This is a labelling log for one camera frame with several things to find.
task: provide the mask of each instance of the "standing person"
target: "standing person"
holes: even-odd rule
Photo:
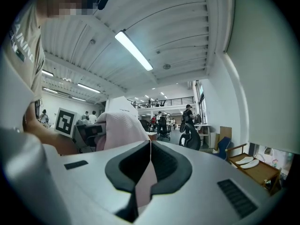
[[[34,94],[25,112],[22,129],[38,137],[41,143],[54,146],[58,153],[64,155],[78,153],[72,140],[45,129],[36,119],[42,98],[42,70],[45,63],[40,27],[48,18],[63,18],[71,15],[75,9],[76,12],[87,13],[93,4],[96,4],[96,0],[30,0],[16,17],[1,47],[3,61],[14,68]]]
[[[195,119],[195,117],[193,116],[191,108],[192,107],[190,104],[186,105],[186,110],[183,112],[182,120],[185,121],[185,123],[188,123],[193,126],[194,125],[193,119]],[[186,129],[186,134],[189,134],[189,128],[185,126],[185,129]]]
[[[160,133],[160,126],[159,126],[160,116],[161,116],[161,112],[158,112],[158,115],[156,116],[157,134]]]
[[[175,119],[173,118],[173,128],[175,130]]]
[[[47,115],[46,109],[44,109],[43,113],[39,116],[39,121],[45,128],[49,128],[48,125],[49,117]]]
[[[88,111],[85,111],[85,114],[81,116],[81,119],[86,119],[86,120],[90,120],[89,118],[89,112]]]
[[[94,123],[96,123],[96,121],[97,121],[97,117],[96,117],[95,114],[96,114],[96,111],[93,111],[93,112],[92,112],[92,115],[89,116],[89,119],[90,119],[91,124],[94,124]]]

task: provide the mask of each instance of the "window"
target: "window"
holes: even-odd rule
[[[290,152],[255,144],[254,157],[277,168],[286,177],[290,171],[294,155]]]
[[[197,97],[198,97],[198,106],[200,110],[200,116],[202,123],[207,123],[206,120],[206,104],[205,104],[205,97],[203,92],[202,84],[197,80],[196,81],[196,91],[197,91]]]

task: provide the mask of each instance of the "balcony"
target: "balcony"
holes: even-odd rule
[[[175,99],[166,99],[166,100],[159,100],[159,101],[151,101],[146,103],[134,103],[134,101],[128,100],[131,105],[137,109],[146,109],[146,108],[157,108],[160,107],[183,107],[187,104],[193,104],[195,102],[194,97],[181,97]]]

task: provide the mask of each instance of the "metal railing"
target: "metal railing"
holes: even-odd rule
[[[163,106],[172,106],[172,105],[187,105],[194,103],[194,97],[180,97],[175,99],[166,99],[166,100],[159,100],[159,101],[149,101],[146,103],[134,103],[133,101],[129,100],[131,105],[135,108],[150,108],[150,107],[163,107]]]

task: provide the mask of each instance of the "ceiling light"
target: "ceiling light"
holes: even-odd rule
[[[150,71],[153,67],[150,63],[145,59],[145,57],[141,54],[141,52],[136,48],[136,46],[130,41],[127,35],[120,31],[116,36],[114,36],[139,62],[142,66]]]
[[[49,91],[49,92],[54,92],[54,93],[58,93],[57,91],[53,91],[51,89],[48,89],[48,88],[44,88],[45,90]]]
[[[49,72],[47,72],[47,71],[45,71],[45,70],[42,70],[42,73],[44,73],[44,74],[46,74],[46,75],[49,75],[49,76],[53,77],[53,73],[49,73]]]
[[[87,86],[84,86],[82,84],[78,84],[79,87],[82,87],[82,88],[85,88],[85,89],[88,89],[88,90],[91,90],[93,92],[96,92],[96,93],[100,93],[100,91],[96,90],[96,89],[93,89],[93,88],[90,88],[90,87],[87,87]]]
[[[80,100],[80,101],[86,102],[85,100],[80,99],[80,98],[76,98],[76,97],[72,97],[72,98],[74,98],[74,99],[76,99],[76,100]]]

